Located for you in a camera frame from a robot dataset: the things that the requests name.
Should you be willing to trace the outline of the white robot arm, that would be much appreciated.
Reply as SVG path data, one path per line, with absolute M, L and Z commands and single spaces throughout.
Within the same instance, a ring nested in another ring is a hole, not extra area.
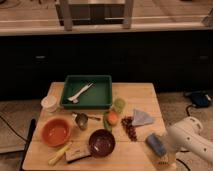
M 202 130 L 203 125 L 197 118 L 186 117 L 168 126 L 159 139 L 167 153 L 185 148 L 213 165 L 213 142 L 200 135 Z

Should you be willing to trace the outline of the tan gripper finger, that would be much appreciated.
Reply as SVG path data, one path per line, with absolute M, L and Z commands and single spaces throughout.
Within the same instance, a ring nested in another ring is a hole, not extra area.
M 168 153 L 157 160 L 157 165 L 162 169 L 175 169 L 176 156 L 172 153 Z

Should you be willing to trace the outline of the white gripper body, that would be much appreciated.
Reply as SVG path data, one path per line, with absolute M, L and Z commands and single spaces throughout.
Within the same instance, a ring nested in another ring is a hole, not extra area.
M 160 136 L 160 140 L 162 141 L 163 146 L 167 151 L 168 159 L 175 160 L 176 154 L 181 149 L 181 146 L 178 144 L 176 139 L 172 137 L 169 133 L 164 133 Z

